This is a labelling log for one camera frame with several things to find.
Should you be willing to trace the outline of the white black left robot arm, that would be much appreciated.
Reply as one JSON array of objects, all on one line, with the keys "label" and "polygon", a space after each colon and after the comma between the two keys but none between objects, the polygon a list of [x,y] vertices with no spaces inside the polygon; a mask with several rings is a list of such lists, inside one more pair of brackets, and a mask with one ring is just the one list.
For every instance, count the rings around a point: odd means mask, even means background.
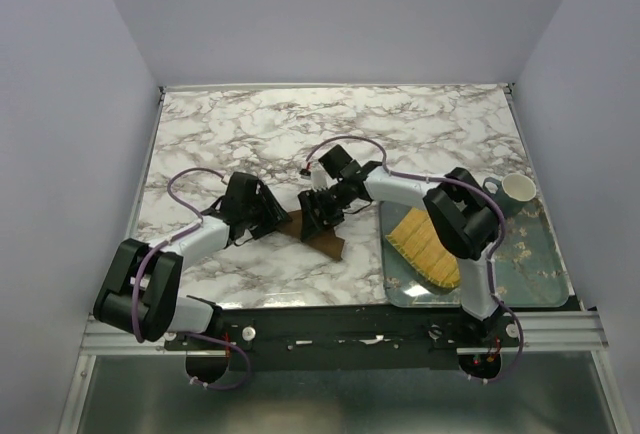
[{"label": "white black left robot arm", "polygon": [[[172,185],[167,191],[192,209]],[[187,333],[201,349],[220,341],[216,305],[179,295],[183,271],[245,234],[253,240],[271,234],[291,217],[258,177],[239,172],[231,175],[224,195],[209,208],[192,212],[196,220],[177,232],[151,242],[128,238],[119,244],[94,303],[96,320],[139,342],[157,341],[167,333]]]}]

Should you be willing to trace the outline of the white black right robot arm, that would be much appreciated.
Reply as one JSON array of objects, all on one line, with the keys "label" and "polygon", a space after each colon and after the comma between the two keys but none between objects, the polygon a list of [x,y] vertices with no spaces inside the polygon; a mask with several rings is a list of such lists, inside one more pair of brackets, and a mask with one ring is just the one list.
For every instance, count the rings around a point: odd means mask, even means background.
[{"label": "white black right robot arm", "polygon": [[379,161],[360,164],[335,145],[319,158],[318,170],[311,155],[305,158],[300,176],[311,187],[298,194],[301,239],[310,241],[342,223],[356,200],[392,202],[427,212],[461,274],[461,337],[474,346],[485,344],[506,312],[496,293],[493,260],[506,231],[501,208],[464,168],[442,175],[401,173],[388,167],[385,151],[381,154]]}]

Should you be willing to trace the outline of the brown cloth napkin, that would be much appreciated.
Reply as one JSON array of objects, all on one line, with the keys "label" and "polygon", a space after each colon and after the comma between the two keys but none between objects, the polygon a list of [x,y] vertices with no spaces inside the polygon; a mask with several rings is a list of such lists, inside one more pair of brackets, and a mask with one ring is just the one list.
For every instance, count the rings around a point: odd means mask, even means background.
[{"label": "brown cloth napkin", "polygon": [[325,230],[320,234],[314,236],[313,238],[303,241],[301,238],[302,211],[289,211],[288,215],[290,217],[290,221],[279,225],[277,228],[280,233],[301,242],[302,244],[326,255],[334,261],[342,260],[345,240],[336,235],[334,228]]}]

